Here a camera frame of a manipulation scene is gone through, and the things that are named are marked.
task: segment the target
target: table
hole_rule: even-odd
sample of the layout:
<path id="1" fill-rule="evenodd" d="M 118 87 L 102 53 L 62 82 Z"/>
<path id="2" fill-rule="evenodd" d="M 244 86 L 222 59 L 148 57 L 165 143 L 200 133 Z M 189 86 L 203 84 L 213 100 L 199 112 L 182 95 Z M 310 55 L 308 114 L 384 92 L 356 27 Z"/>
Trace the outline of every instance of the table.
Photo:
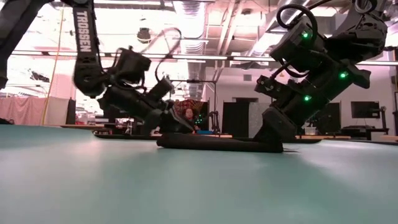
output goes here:
<path id="1" fill-rule="evenodd" d="M 351 139 L 349 136 L 319 136 L 319 135 L 301 135 L 296 139 Z"/>
<path id="2" fill-rule="evenodd" d="M 368 224 L 398 219 L 398 148 L 158 149 L 88 130 L 0 125 L 0 223 Z"/>
<path id="3" fill-rule="evenodd" d="M 230 134 L 198 134 L 199 136 L 211 136 L 216 138 L 232 138 Z M 162 134 L 151 134 L 152 137 L 161 137 Z"/>
<path id="4" fill-rule="evenodd" d="M 398 136 L 383 135 L 381 138 L 398 142 Z"/>

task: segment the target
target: pink curtain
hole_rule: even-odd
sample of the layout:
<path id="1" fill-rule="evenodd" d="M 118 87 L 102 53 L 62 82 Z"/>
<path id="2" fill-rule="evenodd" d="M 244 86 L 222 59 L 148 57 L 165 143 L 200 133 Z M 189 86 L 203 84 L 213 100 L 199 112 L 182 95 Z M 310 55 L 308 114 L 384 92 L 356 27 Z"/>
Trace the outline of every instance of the pink curtain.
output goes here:
<path id="1" fill-rule="evenodd" d="M 68 99 L 49 98 L 44 125 L 63 125 L 67 120 Z M 15 124 L 42 125 L 45 98 L 0 98 L 0 118 L 13 119 Z"/>
<path id="2" fill-rule="evenodd" d="M 13 119 L 15 124 L 41 125 L 45 98 L 0 98 L 0 118 Z"/>

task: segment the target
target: wall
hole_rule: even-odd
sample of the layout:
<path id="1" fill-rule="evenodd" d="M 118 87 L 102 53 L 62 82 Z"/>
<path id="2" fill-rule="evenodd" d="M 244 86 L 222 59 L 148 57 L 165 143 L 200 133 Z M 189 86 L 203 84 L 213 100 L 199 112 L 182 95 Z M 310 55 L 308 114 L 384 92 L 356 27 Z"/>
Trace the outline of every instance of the wall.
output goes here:
<path id="1" fill-rule="evenodd" d="M 389 54 L 385 53 L 379 60 L 389 60 Z M 353 119 L 351 117 L 351 101 L 378 101 L 380 106 L 386 107 L 386 123 L 390 129 L 389 134 L 395 134 L 394 116 L 394 90 L 395 86 L 391 83 L 390 76 L 395 73 L 394 67 L 383 66 L 358 66 L 372 72 L 371 86 L 363 89 L 351 85 L 332 102 L 341 102 L 341 125 L 362 125 L 367 124 L 382 128 L 381 119 Z"/>
<path id="2" fill-rule="evenodd" d="M 233 102 L 233 98 L 259 98 L 260 103 L 271 103 L 269 96 L 255 92 L 253 86 L 231 86 L 231 85 L 217 85 L 216 94 L 216 111 L 218 111 L 220 118 L 220 128 L 223 127 L 223 104 L 224 102 Z M 204 101 L 210 100 L 210 111 L 214 110 L 214 93 L 205 86 L 203 92 Z"/>
<path id="3" fill-rule="evenodd" d="M 73 84 L 72 76 L 65 74 L 54 74 L 50 96 L 74 100 L 76 98 L 76 87 Z"/>
<path id="4" fill-rule="evenodd" d="M 389 60 L 389 54 L 384 54 L 378 60 Z M 394 85 L 390 81 L 390 75 L 395 73 L 394 67 L 382 66 L 359 66 L 360 69 L 370 70 L 371 86 L 365 90 L 357 86 L 350 86 L 341 95 L 335 98 L 332 102 L 341 102 L 341 125 L 361 125 L 368 124 L 381 128 L 381 119 L 353 119 L 351 117 L 351 101 L 379 101 L 380 106 L 385 106 L 386 123 L 390 129 L 390 134 L 395 134 L 394 117 L 392 112 L 394 110 Z M 206 74 L 207 79 L 213 74 L 212 68 L 208 68 Z M 251 74 L 252 82 L 244 82 L 243 74 Z M 237 68 L 226 68 L 220 76 L 217 84 L 217 106 L 216 110 L 220 113 L 220 126 L 222 127 L 223 102 L 232 102 L 235 97 L 259 98 L 260 103 L 270 103 L 271 99 L 263 94 L 256 93 L 253 89 L 256 85 L 255 81 L 260 75 L 269 76 L 270 72 L 267 70 L 241 70 Z M 284 75 L 278 77 L 278 81 L 286 83 L 289 76 Z M 203 91 L 203 99 L 210 99 L 210 110 L 213 110 L 213 92 L 206 86 Z"/>

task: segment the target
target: monitor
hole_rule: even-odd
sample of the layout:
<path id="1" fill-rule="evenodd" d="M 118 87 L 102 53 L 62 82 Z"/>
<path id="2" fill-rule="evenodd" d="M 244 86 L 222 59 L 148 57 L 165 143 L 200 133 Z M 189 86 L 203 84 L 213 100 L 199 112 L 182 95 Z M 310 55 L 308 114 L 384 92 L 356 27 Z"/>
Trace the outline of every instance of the monitor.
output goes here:
<path id="1" fill-rule="evenodd" d="M 380 118 L 380 105 L 378 101 L 352 101 L 352 118 Z"/>

